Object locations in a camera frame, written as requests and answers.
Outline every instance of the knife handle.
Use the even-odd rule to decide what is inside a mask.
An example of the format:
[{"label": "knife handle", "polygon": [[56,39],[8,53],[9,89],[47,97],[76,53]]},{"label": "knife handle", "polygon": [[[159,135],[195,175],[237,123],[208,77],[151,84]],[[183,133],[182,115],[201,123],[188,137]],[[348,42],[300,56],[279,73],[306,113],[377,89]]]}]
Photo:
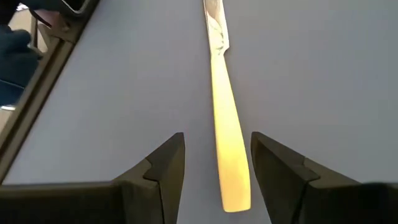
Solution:
[{"label": "knife handle", "polygon": [[224,55],[211,56],[218,174],[226,212],[251,207],[249,165]]}]

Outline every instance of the knife blade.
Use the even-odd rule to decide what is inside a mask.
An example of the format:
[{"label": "knife blade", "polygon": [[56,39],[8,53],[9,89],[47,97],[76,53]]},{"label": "knife blade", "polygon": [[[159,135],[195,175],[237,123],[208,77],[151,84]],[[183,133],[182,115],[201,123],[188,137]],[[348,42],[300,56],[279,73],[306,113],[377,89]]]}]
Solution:
[{"label": "knife blade", "polygon": [[251,207],[249,165],[224,53],[229,37],[222,0],[204,0],[211,54],[211,82],[218,174],[226,212]]}]

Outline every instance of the white table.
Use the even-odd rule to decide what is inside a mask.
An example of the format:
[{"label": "white table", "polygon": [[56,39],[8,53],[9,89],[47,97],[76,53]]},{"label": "white table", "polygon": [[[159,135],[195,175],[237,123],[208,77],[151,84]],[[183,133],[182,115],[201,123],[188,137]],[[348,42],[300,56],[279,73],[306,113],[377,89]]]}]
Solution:
[{"label": "white table", "polygon": [[[224,7],[248,152],[261,131],[358,181],[396,181],[398,2]],[[201,0],[102,1],[5,184],[111,180],[183,131],[178,222],[270,223],[253,172],[252,209],[221,208],[210,84]]]}]

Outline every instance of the knife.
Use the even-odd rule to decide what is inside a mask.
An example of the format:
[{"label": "knife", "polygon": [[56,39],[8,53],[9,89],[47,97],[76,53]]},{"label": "knife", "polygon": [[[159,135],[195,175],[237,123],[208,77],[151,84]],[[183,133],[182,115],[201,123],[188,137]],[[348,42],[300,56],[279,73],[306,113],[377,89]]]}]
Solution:
[{"label": "knife", "polygon": [[218,174],[226,212],[250,209],[249,165],[224,53],[229,48],[222,0],[204,0],[211,54],[211,82]]}]

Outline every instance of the person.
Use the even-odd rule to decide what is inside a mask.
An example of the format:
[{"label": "person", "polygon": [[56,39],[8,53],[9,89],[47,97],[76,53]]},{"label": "person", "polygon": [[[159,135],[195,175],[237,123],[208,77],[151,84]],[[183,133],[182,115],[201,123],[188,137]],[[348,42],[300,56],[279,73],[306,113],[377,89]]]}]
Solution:
[{"label": "person", "polygon": [[31,10],[58,11],[61,0],[0,0],[0,106],[18,102],[39,65],[39,54],[28,47],[30,34],[8,26],[19,3]]}]

